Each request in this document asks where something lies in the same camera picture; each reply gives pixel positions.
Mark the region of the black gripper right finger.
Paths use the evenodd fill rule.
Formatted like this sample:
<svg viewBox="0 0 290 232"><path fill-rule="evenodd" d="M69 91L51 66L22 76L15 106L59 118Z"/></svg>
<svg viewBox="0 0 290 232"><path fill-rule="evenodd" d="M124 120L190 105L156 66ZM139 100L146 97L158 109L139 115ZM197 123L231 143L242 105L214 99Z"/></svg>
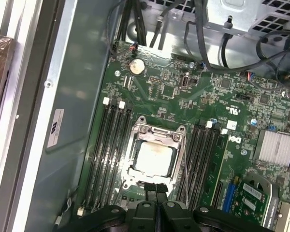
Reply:
<svg viewBox="0 0 290 232"><path fill-rule="evenodd" d="M207 205L192 212L182 202L169 201L168 188L157 184L157 200L161 204L163 231L166 232L267 232L268 229Z"/></svg>

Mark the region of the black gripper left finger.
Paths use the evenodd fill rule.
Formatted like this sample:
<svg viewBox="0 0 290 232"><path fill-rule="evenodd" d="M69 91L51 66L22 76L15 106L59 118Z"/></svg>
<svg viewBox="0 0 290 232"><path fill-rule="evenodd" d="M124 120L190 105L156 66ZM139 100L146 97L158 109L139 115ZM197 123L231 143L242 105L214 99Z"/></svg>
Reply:
<svg viewBox="0 0 290 232"><path fill-rule="evenodd" d="M156 223L155 184L145 184L145 200L124 210L107 205L56 229L57 232L154 232Z"/></svg>

